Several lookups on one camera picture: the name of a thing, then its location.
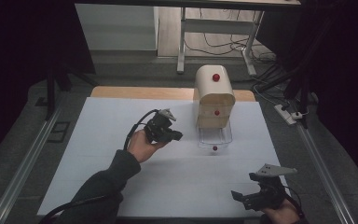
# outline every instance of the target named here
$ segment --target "beige container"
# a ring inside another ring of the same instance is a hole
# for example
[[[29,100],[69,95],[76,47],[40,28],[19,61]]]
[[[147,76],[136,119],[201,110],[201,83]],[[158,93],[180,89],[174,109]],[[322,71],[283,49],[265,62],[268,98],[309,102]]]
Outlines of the beige container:
[[[226,68],[204,65],[196,74],[194,114],[199,128],[225,128],[235,104]]]

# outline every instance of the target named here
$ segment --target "white wall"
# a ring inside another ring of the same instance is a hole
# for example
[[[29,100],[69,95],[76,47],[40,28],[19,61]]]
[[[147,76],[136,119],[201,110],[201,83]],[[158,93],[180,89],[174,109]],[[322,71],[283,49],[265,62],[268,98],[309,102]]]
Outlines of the white wall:
[[[90,50],[156,50],[158,8],[76,4]]]

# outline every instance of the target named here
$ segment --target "red knob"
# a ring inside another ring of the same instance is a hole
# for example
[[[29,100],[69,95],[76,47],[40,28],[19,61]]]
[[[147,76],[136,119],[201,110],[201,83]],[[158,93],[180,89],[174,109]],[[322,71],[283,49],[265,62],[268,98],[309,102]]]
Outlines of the red knob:
[[[219,74],[214,74],[214,75],[212,76],[212,80],[213,80],[213,81],[218,81],[219,79],[220,79]]]

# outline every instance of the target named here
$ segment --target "transparent tray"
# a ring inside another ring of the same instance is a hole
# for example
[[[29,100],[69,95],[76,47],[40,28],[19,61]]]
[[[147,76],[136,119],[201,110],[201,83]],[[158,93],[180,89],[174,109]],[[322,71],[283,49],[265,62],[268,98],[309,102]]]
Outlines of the transparent tray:
[[[210,148],[214,151],[225,148],[232,142],[230,122],[225,128],[198,128],[199,147]]]

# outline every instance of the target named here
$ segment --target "power strip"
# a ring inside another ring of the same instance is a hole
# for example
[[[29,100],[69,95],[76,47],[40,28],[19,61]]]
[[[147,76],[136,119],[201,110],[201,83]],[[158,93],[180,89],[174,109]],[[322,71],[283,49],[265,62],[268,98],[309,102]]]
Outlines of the power strip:
[[[282,110],[282,105],[275,105],[274,108],[278,111],[278,114],[286,121],[287,124],[295,124],[296,121],[293,120],[292,115],[289,114],[286,110]]]

